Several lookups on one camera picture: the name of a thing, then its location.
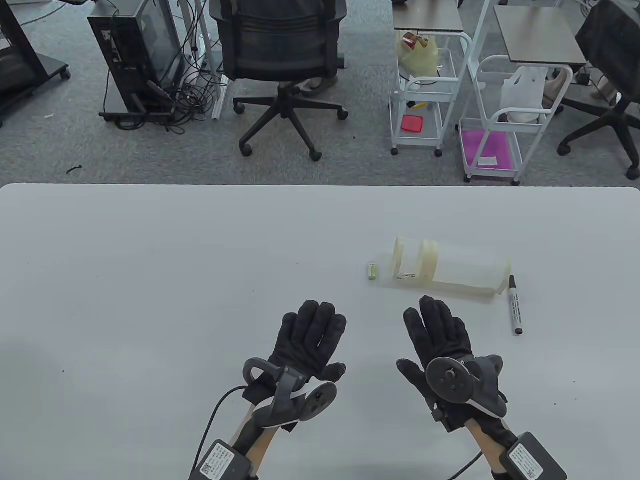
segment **gloved hand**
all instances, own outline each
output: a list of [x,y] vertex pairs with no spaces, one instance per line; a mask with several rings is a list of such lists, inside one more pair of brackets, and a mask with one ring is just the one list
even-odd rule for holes
[[[422,318],[415,308],[408,308],[404,312],[404,324],[424,369],[430,361],[440,356],[460,360],[473,355],[464,322],[454,317],[443,301],[425,295],[420,299],[420,312]],[[436,399],[438,407],[445,413],[452,428],[460,428],[468,420],[474,419],[484,433],[497,443],[505,446],[512,444],[515,435],[506,430],[499,419],[490,417],[468,404],[454,404],[437,397],[427,383],[424,371],[411,360],[402,358],[396,365],[400,373],[427,402]]]
[[[308,377],[336,382],[347,371],[344,364],[330,364],[340,342],[347,319],[335,313],[331,303],[318,305],[307,300],[297,314],[282,318],[276,346],[269,362],[278,367],[291,367]],[[276,385],[273,377],[260,375],[244,391],[243,397],[254,405],[273,397]]]

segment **pink tray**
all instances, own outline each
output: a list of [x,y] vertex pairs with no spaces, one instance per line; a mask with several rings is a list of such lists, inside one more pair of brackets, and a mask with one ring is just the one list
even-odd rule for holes
[[[474,158],[476,157],[476,153],[480,147],[483,136],[484,130],[462,131],[462,145],[465,151],[465,160],[467,165],[473,165]],[[514,170],[507,132],[491,132],[489,134],[489,138],[486,140],[482,156],[496,157],[498,164],[478,165],[476,168],[488,170]]]

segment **plastic bag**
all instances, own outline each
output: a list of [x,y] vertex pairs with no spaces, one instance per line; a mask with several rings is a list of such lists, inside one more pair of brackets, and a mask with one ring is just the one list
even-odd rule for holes
[[[520,67],[504,81],[500,108],[542,108],[542,97],[547,79],[547,67]],[[537,121],[536,113],[509,112],[510,123],[528,124]]]
[[439,52],[433,35],[397,32],[396,49],[401,70],[413,77],[437,77]]

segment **plastic bottle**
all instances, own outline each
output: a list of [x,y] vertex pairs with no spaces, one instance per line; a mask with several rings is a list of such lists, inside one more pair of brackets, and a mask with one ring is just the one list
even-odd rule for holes
[[511,261],[491,252],[430,240],[397,238],[394,278],[445,291],[501,294],[509,285]]

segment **chair base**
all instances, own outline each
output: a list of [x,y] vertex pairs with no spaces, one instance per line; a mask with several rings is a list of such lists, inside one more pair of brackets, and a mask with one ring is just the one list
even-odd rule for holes
[[638,156],[636,144],[634,143],[629,130],[629,127],[640,129],[640,120],[625,113],[628,106],[631,104],[629,100],[622,97],[618,104],[613,108],[589,105],[570,99],[563,99],[562,103],[571,108],[596,115],[599,118],[590,124],[585,125],[581,129],[567,135],[567,137],[565,137],[558,146],[557,151],[560,156],[565,156],[571,152],[569,142],[584,137],[596,130],[600,130],[603,127],[612,127],[616,132],[622,147],[625,149],[625,152],[627,152],[627,155],[631,160],[631,167],[627,170],[627,178],[629,180],[637,180],[640,178],[640,156]]
[[300,119],[296,115],[294,109],[296,108],[310,108],[315,110],[336,110],[338,120],[346,120],[349,116],[342,105],[332,102],[322,102],[320,100],[308,100],[303,98],[297,98],[296,95],[300,93],[300,88],[295,84],[285,84],[278,86],[278,95],[275,97],[234,97],[234,111],[237,114],[244,113],[244,105],[264,105],[268,106],[264,114],[260,119],[254,123],[254,125],[245,133],[240,139],[240,152],[243,156],[248,157],[252,154],[253,150],[247,142],[265,125],[272,121],[276,116],[280,115],[282,118],[288,118],[297,130],[298,134],[302,137],[302,140],[309,149],[309,157],[314,162],[317,162],[322,157],[322,153],[316,150],[316,146],[313,144],[307,131],[300,122]]

